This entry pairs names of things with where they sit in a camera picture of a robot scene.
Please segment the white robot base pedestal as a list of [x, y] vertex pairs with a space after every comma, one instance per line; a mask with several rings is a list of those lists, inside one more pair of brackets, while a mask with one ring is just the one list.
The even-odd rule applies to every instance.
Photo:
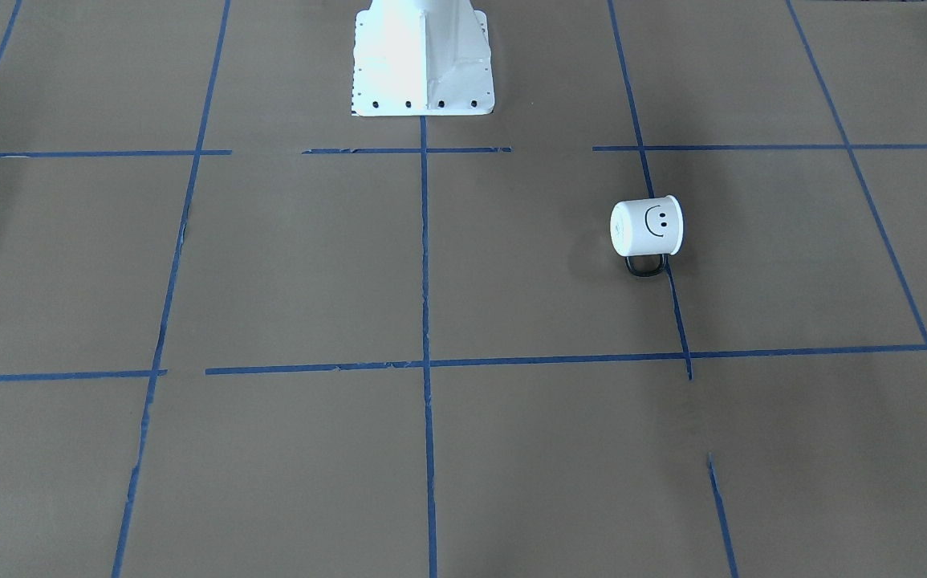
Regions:
[[489, 115], [488, 18], [470, 1], [372, 1], [354, 21], [351, 113]]

